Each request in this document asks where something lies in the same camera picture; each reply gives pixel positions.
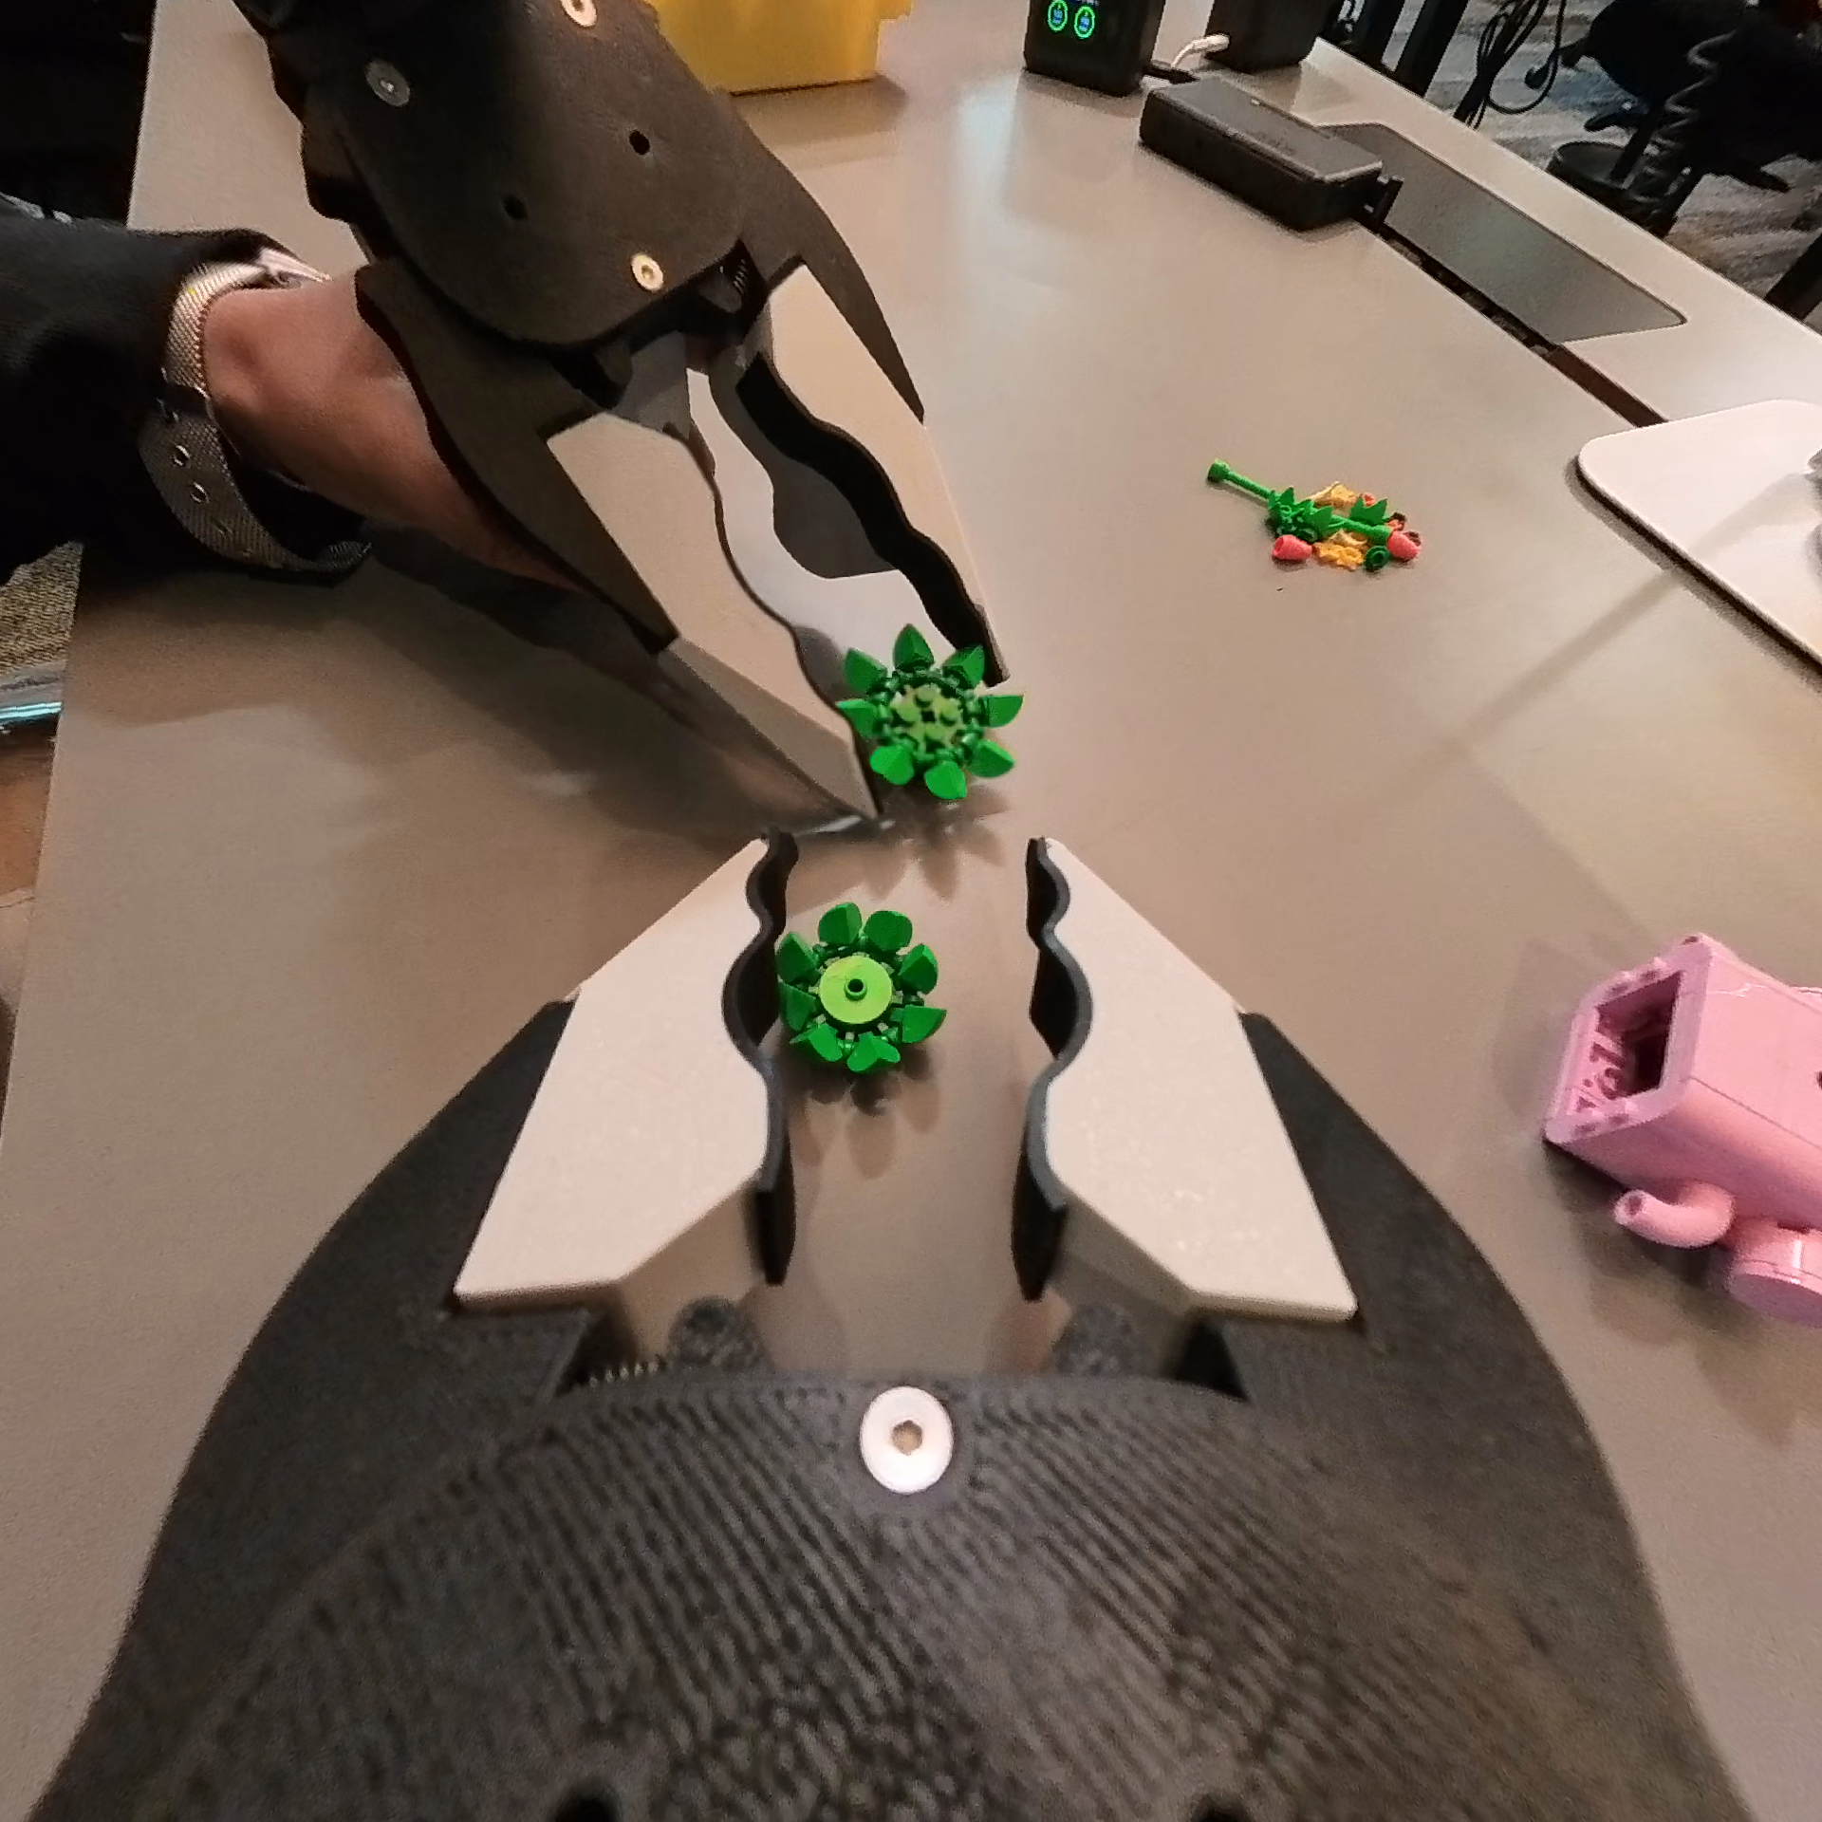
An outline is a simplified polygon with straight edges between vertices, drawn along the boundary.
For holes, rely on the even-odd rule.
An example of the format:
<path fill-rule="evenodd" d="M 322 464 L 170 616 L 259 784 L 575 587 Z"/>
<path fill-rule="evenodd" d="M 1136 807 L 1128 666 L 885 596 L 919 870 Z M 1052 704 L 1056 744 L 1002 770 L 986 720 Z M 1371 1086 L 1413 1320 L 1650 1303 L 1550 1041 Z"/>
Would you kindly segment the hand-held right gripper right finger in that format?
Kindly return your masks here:
<path fill-rule="evenodd" d="M 1110 1298 L 1150 1325 L 1341 1325 L 1355 1290 L 1238 1002 L 1063 842 L 1025 853 L 1028 1098 L 1012 1269 L 1028 1303 Z"/>

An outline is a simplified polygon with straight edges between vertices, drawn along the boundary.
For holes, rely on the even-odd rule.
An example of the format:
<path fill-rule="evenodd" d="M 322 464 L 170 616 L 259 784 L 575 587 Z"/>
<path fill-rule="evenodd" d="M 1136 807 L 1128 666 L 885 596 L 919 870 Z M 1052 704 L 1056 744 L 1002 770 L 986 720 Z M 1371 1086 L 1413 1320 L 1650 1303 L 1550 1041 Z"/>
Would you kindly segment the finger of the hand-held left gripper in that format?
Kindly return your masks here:
<path fill-rule="evenodd" d="M 806 263 L 765 289 L 711 367 L 724 422 L 769 483 L 778 545 L 809 575 L 897 575 L 932 629 L 1008 676 L 936 446 Z"/>
<path fill-rule="evenodd" d="M 791 775 L 816 819 L 871 825 L 880 804 L 847 722 L 728 556 L 689 378 L 638 373 L 613 409 L 553 433 L 549 451 L 668 627 L 656 666 L 704 726 Z"/>

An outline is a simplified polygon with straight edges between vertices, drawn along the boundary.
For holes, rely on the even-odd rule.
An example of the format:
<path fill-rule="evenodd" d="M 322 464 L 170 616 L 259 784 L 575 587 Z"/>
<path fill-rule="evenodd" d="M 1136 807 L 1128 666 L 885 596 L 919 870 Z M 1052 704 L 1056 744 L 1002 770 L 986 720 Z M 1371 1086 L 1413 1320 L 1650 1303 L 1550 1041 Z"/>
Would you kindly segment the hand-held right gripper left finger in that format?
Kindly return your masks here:
<path fill-rule="evenodd" d="M 674 1316 L 783 1284 L 793 1182 L 764 1043 L 795 859 L 788 833 L 748 842 L 566 999 L 459 1307 Z"/>

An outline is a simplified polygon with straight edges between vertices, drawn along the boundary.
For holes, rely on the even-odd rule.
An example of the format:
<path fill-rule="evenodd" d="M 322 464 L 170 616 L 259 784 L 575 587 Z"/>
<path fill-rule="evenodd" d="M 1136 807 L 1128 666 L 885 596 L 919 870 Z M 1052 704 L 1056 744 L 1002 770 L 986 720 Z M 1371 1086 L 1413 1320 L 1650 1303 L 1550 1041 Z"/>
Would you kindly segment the large green brick leaf rosette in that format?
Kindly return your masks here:
<path fill-rule="evenodd" d="M 936 801 L 961 802 L 972 780 L 1012 770 L 1002 732 L 1021 714 L 1024 695 L 986 685 L 982 646 L 936 656 L 923 633 L 905 624 L 889 656 L 847 648 L 842 676 L 847 692 L 834 707 L 878 780 L 922 784 Z"/>

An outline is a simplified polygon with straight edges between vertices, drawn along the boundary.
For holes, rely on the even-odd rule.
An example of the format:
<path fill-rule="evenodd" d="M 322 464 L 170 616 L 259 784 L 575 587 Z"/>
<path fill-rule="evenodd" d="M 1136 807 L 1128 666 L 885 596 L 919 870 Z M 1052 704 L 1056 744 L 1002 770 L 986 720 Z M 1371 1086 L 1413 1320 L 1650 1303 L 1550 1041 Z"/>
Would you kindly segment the small green brick leaf rosette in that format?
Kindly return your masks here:
<path fill-rule="evenodd" d="M 947 1017 L 931 997 L 936 953 L 892 907 L 833 905 L 810 934 L 778 938 L 772 967 L 785 1047 L 846 1076 L 897 1070 Z"/>

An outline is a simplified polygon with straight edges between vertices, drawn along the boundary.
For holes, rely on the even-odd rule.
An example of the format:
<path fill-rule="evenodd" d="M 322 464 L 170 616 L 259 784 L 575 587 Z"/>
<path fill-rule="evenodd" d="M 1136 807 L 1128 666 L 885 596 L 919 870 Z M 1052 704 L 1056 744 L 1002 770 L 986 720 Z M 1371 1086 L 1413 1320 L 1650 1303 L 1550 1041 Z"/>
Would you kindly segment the person's left hand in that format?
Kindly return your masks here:
<path fill-rule="evenodd" d="M 258 464 L 385 531 L 570 587 L 446 467 L 352 277 L 225 291 L 205 310 L 199 354 L 217 422 Z"/>

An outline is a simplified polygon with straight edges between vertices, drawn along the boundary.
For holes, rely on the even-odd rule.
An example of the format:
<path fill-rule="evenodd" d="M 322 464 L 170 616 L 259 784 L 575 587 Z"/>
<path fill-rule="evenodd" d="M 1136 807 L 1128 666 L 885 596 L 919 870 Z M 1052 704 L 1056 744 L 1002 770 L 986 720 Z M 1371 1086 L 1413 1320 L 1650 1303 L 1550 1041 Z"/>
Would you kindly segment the yellow plastic bin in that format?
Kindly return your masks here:
<path fill-rule="evenodd" d="M 871 81 L 880 30 L 910 1 L 649 1 L 696 81 L 728 96 Z"/>

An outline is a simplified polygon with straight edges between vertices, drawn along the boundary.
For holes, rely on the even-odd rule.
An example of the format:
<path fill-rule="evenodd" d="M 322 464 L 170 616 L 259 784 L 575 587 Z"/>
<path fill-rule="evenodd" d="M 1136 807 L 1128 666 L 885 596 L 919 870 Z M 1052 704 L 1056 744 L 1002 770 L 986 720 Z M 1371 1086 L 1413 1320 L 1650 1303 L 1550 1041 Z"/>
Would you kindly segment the pile of small flower bricks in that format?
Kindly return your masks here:
<path fill-rule="evenodd" d="M 1279 566 L 1320 564 L 1351 575 L 1375 575 L 1411 564 L 1422 536 L 1402 512 L 1377 492 L 1330 483 L 1314 492 L 1264 492 L 1271 559 Z"/>

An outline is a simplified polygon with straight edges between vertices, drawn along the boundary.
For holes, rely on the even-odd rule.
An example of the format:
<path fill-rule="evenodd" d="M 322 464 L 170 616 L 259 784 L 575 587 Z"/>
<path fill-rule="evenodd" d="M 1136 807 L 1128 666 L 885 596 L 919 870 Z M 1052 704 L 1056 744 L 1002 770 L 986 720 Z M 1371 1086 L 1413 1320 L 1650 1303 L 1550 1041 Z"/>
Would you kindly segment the grey wrist watch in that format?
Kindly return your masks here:
<path fill-rule="evenodd" d="M 217 420 L 205 378 L 203 329 L 218 296 L 245 289 L 297 289 L 327 276 L 277 245 L 248 260 L 195 266 L 179 284 L 158 361 L 158 387 L 139 433 L 153 489 L 175 522 L 214 557 L 267 572 L 342 576 L 370 545 L 358 526 L 327 536 L 284 531 L 277 508 L 258 505 L 243 476 L 256 472 Z"/>

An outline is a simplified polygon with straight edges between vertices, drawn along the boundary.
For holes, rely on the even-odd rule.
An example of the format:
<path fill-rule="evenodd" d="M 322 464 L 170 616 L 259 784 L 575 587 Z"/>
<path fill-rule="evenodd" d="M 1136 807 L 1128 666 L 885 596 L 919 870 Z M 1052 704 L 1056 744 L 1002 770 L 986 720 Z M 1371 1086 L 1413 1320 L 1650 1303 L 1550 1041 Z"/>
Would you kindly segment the black device with green display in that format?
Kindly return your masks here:
<path fill-rule="evenodd" d="M 1029 1 L 1024 70 L 1123 98 L 1153 57 L 1163 13 L 1164 1 Z"/>

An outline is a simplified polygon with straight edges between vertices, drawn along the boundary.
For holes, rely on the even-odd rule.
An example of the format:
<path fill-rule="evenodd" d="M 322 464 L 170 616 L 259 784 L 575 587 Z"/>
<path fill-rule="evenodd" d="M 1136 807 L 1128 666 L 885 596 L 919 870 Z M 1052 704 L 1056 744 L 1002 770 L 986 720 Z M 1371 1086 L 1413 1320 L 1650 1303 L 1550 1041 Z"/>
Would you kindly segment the black power brick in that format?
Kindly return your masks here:
<path fill-rule="evenodd" d="M 1330 127 L 1309 125 L 1219 76 L 1156 86 L 1140 146 L 1305 235 L 1341 220 L 1383 225 L 1402 180 Z"/>

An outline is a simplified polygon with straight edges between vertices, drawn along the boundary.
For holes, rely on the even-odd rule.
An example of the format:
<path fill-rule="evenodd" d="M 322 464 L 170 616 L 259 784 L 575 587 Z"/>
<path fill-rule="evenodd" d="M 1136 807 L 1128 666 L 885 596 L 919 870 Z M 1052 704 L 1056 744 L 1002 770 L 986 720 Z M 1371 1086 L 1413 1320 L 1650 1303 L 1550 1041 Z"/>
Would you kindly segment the pink toy brick pot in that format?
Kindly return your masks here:
<path fill-rule="evenodd" d="M 1615 1187 L 1623 1229 L 1817 1330 L 1817 988 L 1700 933 L 1605 976 L 1568 1019 L 1540 1139 Z"/>

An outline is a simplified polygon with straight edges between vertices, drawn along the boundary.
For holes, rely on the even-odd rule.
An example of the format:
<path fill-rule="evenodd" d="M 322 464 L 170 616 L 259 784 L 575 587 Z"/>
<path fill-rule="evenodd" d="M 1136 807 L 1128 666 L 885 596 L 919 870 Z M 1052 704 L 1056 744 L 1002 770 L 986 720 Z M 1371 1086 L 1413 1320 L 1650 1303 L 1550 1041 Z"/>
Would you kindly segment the small black box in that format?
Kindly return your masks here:
<path fill-rule="evenodd" d="M 1222 37 L 1214 61 L 1234 74 L 1271 74 L 1298 65 L 1334 24 L 1343 1 L 1212 1 L 1205 35 Z"/>

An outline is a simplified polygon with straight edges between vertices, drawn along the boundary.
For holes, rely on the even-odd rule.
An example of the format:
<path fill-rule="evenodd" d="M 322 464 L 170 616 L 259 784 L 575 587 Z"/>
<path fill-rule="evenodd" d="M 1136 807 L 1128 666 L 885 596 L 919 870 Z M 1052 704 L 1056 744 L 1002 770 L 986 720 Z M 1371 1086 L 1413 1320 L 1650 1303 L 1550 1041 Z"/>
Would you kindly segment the white book stand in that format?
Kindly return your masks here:
<path fill-rule="evenodd" d="M 1754 401 L 1586 443 L 1581 483 L 1820 664 L 1820 406 Z"/>

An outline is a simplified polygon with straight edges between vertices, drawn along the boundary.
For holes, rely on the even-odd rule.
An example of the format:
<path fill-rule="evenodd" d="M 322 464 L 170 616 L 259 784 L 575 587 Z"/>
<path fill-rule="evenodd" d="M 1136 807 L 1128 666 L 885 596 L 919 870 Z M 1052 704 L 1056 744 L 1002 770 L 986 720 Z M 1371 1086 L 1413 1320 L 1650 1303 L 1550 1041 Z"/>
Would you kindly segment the black office chair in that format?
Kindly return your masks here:
<path fill-rule="evenodd" d="M 1546 174 L 1659 236 L 1704 176 L 1778 188 L 1769 165 L 1820 159 L 1817 5 L 1613 1 L 1581 57 L 1638 116 L 1626 146 L 1564 143 Z"/>

